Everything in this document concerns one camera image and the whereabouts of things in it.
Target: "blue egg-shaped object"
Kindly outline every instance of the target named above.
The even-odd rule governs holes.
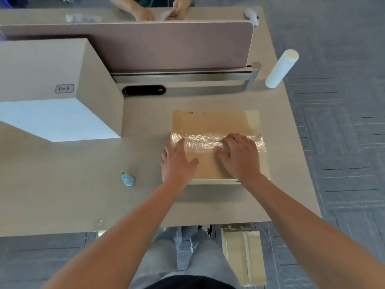
[[[126,186],[133,186],[135,183],[135,178],[132,175],[129,175],[127,172],[122,174],[122,179]]]

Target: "desk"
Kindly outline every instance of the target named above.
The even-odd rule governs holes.
[[[195,7],[188,19],[243,19],[244,9]],[[176,82],[166,84],[166,97],[125,99],[122,139],[51,143],[0,123],[0,236],[110,228],[161,184],[161,151],[171,131],[173,110],[259,110],[272,182],[320,215],[285,86],[264,85],[277,58],[262,8],[254,10],[259,26],[253,33],[249,63],[260,62],[262,68],[248,92],[222,94],[223,86],[241,83],[234,81]],[[128,18],[102,9],[4,11],[1,24],[62,23],[66,13],[100,15],[102,22]],[[122,172],[136,177],[135,186],[123,184]],[[188,186],[162,226],[267,220],[262,207],[240,185]]]

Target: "leg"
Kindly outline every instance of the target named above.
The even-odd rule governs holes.
[[[159,281],[169,273],[177,272],[176,247],[182,241],[180,227],[169,227],[152,241],[129,289],[142,289]]]
[[[193,253],[185,275],[206,276],[239,288],[239,282],[221,248],[200,229],[191,236]]]

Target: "clear packing tape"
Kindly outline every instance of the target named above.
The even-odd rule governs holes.
[[[189,149],[194,149],[196,151],[204,152],[210,149],[214,149],[215,146],[223,147],[222,140],[226,136],[221,135],[188,135],[181,136],[180,134],[171,133],[171,145],[175,147],[176,143],[185,138],[184,147]],[[255,145],[257,145],[258,152],[266,152],[266,146],[262,139],[262,136],[247,136],[247,138],[253,140]]]

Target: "hand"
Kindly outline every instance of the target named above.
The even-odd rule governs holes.
[[[194,158],[191,162],[187,161],[184,152],[184,138],[179,140],[175,150],[168,141],[162,152],[162,157],[163,182],[170,180],[181,184],[184,188],[193,180],[199,161],[197,158]]]
[[[154,13],[145,7],[142,7],[138,4],[138,6],[132,12],[136,21],[154,21],[155,15]]]
[[[244,184],[261,174],[258,150],[253,140],[231,133],[222,141],[229,146],[231,154],[219,146],[215,147],[215,152],[233,177]]]
[[[166,20],[183,20],[186,16],[187,9],[190,7],[190,3],[186,0],[175,0],[172,6],[174,10]]]

